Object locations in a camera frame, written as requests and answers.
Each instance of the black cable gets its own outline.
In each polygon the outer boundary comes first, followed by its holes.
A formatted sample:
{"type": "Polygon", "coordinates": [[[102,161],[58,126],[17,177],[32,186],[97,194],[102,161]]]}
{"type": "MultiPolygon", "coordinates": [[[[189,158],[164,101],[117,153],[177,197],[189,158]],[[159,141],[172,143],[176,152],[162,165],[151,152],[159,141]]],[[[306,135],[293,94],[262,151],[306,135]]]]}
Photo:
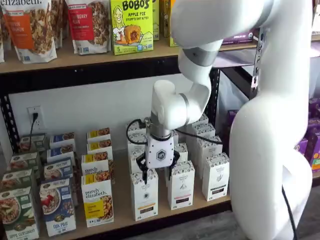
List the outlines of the black cable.
{"type": "Polygon", "coordinates": [[[198,136],[198,135],[194,135],[194,134],[191,134],[191,133],[188,133],[188,132],[185,132],[185,131],[180,131],[178,129],[176,129],[176,131],[178,133],[181,133],[181,134],[184,134],[184,135],[187,135],[187,136],[190,136],[190,137],[194,137],[194,138],[197,138],[197,139],[201,139],[203,141],[206,141],[206,142],[209,142],[209,143],[212,143],[212,144],[218,144],[218,145],[222,145],[222,141],[213,141],[213,140],[210,140],[208,138],[205,138],[203,136],[198,136]]]}
{"type": "Polygon", "coordinates": [[[31,124],[31,129],[30,129],[30,139],[29,139],[29,148],[28,148],[28,152],[30,152],[30,148],[31,148],[31,137],[32,137],[32,131],[34,130],[34,124],[38,118],[38,113],[34,112],[32,113],[32,124],[31,124]]]}
{"type": "Polygon", "coordinates": [[[141,121],[141,119],[135,119],[133,120],[132,122],[129,123],[129,125],[126,127],[126,131],[125,131],[125,134],[126,134],[126,138],[129,140],[130,143],[132,144],[136,144],[136,145],[147,145],[148,143],[147,142],[137,142],[137,141],[133,141],[130,139],[129,137],[129,128],[131,127],[132,124],[134,124],[135,122],[138,122],[139,123],[139,127],[143,127],[145,124],[141,121]]]}
{"type": "Polygon", "coordinates": [[[282,195],[283,195],[283,198],[284,198],[286,207],[288,208],[289,218],[290,218],[290,222],[291,222],[291,226],[292,226],[292,231],[293,231],[293,239],[294,239],[294,240],[298,240],[298,235],[297,235],[297,229],[296,229],[296,225],[295,225],[294,216],[293,216],[293,214],[292,214],[291,207],[290,207],[290,205],[289,205],[289,201],[288,201],[288,198],[287,198],[287,195],[286,195],[284,186],[282,186],[282,195]]]}

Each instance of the electrical outlet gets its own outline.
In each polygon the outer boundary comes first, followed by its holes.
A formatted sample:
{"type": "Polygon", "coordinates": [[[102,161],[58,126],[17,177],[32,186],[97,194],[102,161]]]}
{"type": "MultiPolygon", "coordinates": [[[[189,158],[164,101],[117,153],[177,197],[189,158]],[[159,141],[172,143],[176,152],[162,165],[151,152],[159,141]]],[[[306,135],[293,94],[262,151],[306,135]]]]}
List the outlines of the electrical outlet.
{"type": "Polygon", "coordinates": [[[44,130],[45,129],[45,122],[44,122],[44,116],[42,114],[41,106],[27,107],[27,111],[29,114],[30,124],[32,124],[32,122],[34,120],[33,114],[38,113],[38,117],[33,124],[33,130],[44,130]]]}

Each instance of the white wall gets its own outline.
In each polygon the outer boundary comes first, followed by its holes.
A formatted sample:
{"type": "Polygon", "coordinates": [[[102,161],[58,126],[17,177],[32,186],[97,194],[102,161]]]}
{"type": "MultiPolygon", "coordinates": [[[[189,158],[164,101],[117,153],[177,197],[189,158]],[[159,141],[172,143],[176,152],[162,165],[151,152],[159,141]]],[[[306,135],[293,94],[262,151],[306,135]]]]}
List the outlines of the white wall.
{"type": "Polygon", "coordinates": [[[85,86],[42,90],[10,95],[20,135],[28,134],[31,123],[27,107],[42,107],[47,133],[76,132],[77,152],[86,151],[86,132],[110,127],[115,150],[126,148],[125,124],[151,112],[152,87],[167,79],[177,92],[188,91],[192,83],[182,74],[149,77],[85,86]]]}

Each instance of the red label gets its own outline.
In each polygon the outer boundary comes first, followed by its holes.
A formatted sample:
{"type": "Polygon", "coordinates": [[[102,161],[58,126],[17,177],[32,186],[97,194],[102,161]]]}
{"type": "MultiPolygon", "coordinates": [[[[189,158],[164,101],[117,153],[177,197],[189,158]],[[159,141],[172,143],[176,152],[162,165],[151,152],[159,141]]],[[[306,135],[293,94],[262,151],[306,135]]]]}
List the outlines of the red label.
{"type": "Polygon", "coordinates": [[[73,4],[68,6],[69,23],[73,40],[93,40],[94,28],[92,9],[86,4],[73,4]]]}

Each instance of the floor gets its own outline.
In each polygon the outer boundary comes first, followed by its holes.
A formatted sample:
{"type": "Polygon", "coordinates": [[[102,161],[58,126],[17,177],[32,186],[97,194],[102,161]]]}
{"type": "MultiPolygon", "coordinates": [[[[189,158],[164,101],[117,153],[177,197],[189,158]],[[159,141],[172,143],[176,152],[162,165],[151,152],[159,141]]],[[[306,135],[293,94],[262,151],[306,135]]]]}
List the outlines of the floor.
{"type": "MultiPolygon", "coordinates": [[[[300,240],[320,239],[320,186],[314,187],[298,226],[300,240]]],[[[127,240],[247,240],[230,211],[127,240]]]]}

